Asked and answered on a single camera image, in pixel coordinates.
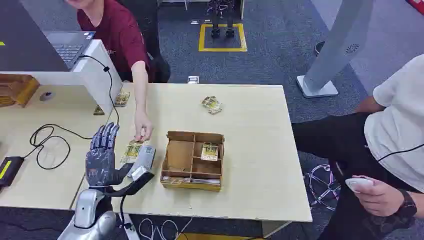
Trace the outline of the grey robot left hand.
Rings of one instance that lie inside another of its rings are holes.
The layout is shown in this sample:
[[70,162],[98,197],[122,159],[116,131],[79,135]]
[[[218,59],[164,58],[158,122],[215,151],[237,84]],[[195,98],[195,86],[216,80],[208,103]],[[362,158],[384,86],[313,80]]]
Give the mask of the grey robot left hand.
[[85,177],[90,187],[117,186],[133,166],[125,163],[121,168],[115,168],[115,143],[119,128],[113,122],[102,125],[91,139],[85,157]]

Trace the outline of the person's hand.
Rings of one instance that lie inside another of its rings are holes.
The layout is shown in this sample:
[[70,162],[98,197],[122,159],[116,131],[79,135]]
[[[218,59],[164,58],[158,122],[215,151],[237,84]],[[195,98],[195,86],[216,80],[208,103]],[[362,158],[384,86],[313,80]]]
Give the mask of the person's hand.
[[134,116],[135,135],[134,140],[148,141],[153,132],[153,124],[151,123],[148,115],[143,110],[136,110]]

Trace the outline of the person's hand with remote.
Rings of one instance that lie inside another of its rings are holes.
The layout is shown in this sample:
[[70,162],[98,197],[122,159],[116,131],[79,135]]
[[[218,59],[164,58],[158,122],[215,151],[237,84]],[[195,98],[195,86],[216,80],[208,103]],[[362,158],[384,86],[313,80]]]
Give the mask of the person's hand with remote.
[[388,217],[396,213],[404,203],[403,194],[387,183],[365,176],[353,175],[353,178],[368,179],[372,185],[359,185],[355,187],[360,204],[372,215]]

